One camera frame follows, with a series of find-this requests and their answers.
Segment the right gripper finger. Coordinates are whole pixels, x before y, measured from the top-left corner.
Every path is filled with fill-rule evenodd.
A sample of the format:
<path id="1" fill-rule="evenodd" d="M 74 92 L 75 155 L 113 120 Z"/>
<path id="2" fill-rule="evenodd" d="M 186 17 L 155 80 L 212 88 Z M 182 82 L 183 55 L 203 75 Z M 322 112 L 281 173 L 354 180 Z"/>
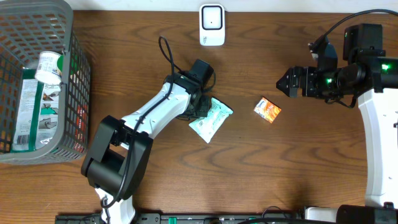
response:
<path id="1" fill-rule="evenodd" d="M 285 74 L 280 78 L 276 85 L 277 86 L 297 86 L 296 68 L 290 67 Z"/>
<path id="2" fill-rule="evenodd" d="M 300 89 L 298 86 L 291 87 L 290 85 L 283 85 L 281 83 L 277 83 L 276 87 L 278 90 L 280 90 L 282 93 L 284 93 L 289 98 L 298 97 L 298 91 Z"/>

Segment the teal wet wipes pack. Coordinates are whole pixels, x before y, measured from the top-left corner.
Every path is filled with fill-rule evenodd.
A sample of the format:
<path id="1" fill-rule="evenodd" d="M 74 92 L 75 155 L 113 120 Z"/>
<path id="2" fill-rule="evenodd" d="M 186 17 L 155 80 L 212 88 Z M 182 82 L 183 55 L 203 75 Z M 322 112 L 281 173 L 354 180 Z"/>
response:
<path id="1" fill-rule="evenodd" d="M 211 108 L 205 118 L 198 118 L 189 126 L 206 142 L 209 143 L 226 118 L 233 110 L 216 98 L 211 99 Z"/>

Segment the orange white small packet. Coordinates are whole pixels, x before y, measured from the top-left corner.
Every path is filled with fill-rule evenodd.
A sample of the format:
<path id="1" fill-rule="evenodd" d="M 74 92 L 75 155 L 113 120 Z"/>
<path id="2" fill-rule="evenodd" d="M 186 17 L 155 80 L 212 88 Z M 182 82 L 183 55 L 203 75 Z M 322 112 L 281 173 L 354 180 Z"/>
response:
<path id="1" fill-rule="evenodd" d="M 282 110 L 277 105 L 273 104 L 265 97 L 262 97 L 254 108 L 254 112 L 269 123 L 273 123 L 281 111 Z"/>

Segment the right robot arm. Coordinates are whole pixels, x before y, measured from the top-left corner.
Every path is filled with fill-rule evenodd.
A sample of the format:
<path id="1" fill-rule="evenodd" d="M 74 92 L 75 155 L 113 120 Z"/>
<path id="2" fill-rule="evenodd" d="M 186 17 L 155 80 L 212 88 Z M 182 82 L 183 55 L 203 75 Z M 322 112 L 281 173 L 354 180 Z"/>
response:
<path id="1" fill-rule="evenodd" d="M 276 83 L 291 98 L 302 95 L 341 103 L 361 112 L 366 138 L 367 186 L 363 206 L 307 207 L 303 218 L 312 223 L 397 223 L 397 59 L 386 57 L 382 25 L 359 24 L 345 29 L 343 59 L 328 39 L 314 55 L 316 67 L 291 67 Z"/>

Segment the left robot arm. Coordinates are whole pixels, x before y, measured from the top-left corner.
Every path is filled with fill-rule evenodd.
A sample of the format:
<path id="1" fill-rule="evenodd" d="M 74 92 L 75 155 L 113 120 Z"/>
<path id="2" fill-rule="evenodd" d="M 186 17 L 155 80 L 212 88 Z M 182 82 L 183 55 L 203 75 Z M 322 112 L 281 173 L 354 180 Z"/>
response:
<path id="1" fill-rule="evenodd" d="M 205 93 L 210 90 L 206 84 L 211 77 L 213 72 L 174 73 L 137 111 L 121 119 L 103 118 L 81 167 L 81 174 L 100 198 L 101 222 L 133 221 L 132 196 L 144 177 L 155 137 L 180 115 L 204 115 L 202 107 L 210 103 Z"/>

